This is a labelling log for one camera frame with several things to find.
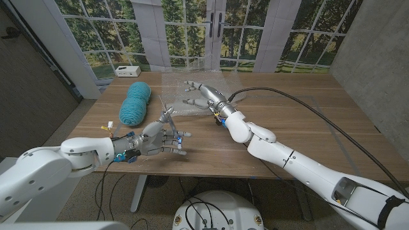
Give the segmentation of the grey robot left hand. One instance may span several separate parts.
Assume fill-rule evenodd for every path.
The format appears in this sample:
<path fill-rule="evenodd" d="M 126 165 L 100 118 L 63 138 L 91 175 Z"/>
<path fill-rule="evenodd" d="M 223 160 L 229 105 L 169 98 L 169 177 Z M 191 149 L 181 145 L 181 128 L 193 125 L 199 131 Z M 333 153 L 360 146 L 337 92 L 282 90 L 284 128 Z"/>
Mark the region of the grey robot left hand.
<path fill-rule="evenodd" d="M 173 107 L 162 111 L 159 119 L 147 125 L 140 134 L 128 133 L 112 139 L 116 161 L 132 161 L 140 155 L 152 156 L 160 152 L 186 155 L 182 141 L 191 133 L 177 131 L 171 117 L 173 111 Z"/>

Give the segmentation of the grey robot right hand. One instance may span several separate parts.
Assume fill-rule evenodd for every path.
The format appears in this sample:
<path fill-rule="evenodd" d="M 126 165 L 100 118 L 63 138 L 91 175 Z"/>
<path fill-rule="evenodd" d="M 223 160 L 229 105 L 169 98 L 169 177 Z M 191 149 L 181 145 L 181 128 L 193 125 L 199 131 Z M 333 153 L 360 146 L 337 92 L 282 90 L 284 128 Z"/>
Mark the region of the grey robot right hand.
<path fill-rule="evenodd" d="M 223 118 L 228 118 L 236 112 L 236 109 L 219 90 L 191 80 L 184 83 L 189 85 L 186 92 L 199 90 L 201 94 L 200 98 L 184 100 L 185 104 L 195 105 L 199 109 L 210 109 L 214 113 L 219 113 Z"/>

